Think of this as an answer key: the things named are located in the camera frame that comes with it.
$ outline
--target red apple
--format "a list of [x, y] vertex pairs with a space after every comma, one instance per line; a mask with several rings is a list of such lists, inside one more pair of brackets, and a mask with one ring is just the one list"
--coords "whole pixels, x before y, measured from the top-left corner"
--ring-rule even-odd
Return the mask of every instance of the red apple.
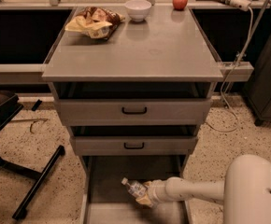
[[188, 4], [188, 0], [173, 0], [173, 7], [176, 10], [183, 10]]

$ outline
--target speckled floor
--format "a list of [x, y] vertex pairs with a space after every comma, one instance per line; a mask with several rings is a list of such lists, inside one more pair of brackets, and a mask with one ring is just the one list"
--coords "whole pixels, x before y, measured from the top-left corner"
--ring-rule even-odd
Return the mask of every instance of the speckled floor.
[[[207, 124], [201, 127], [199, 142], [189, 158], [185, 176], [191, 181], [223, 180], [230, 162], [241, 154], [257, 154], [271, 161], [271, 121], [262, 127], [254, 126], [254, 117], [242, 98], [229, 98], [239, 118], [239, 127], [231, 133], [220, 133]], [[46, 122], [9, 123], [0, 132], [0, 155], [18, 164], [41, 171], [54, 150], [64, 145], [66, 154], [51, 170], [44, 186], [28, 206], [24, 221], [14, 221], [11, 216], [32, 186], [28, 178], [0, 170], [0, 223], [78, 223], [85, 174], [69, 145], [69, 135], [58, 119], [52, 103], [43, 103], [36, 112], [24, 103], [25, 108], [15, 119], [42, 118]], [[217, 129], [230, 129], [235, 118], [219, 100], [214, 104], [207, 122]], [[204, 201], [191, 200], [194, 224], [221, 224], [222, 207]]]

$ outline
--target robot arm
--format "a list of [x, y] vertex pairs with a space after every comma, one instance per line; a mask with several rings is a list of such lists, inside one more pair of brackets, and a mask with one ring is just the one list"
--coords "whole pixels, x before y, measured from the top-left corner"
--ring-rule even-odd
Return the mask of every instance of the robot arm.
[[224, 224], [271, 224], [271, 163], [258, 156], [237, 157], [225, 181], [193, 183], [171, 177], [145, 185], [145, 195], [136, 201], [150, 207], [197, 198], [223, 204]]

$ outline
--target bottle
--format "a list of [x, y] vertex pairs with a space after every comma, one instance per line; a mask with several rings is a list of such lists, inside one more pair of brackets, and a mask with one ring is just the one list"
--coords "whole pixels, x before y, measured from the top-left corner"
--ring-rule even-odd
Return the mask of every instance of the bottle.
[[121, 183], [127, 188], [127, 191], [135, 198], [143, 197], [147, 191], [146, 186], [144, 186], [138, 181], [129, 182], [126, 177], [122, 180]]

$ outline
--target chip bag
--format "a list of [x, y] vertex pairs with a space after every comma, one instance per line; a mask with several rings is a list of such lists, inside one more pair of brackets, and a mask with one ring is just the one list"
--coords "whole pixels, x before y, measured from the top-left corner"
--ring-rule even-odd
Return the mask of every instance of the chip bag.
[[124, 16], [100, 7], [85, 7], [66, 26], [66, 31], [80, 32], [92, 39], [109, 39]]

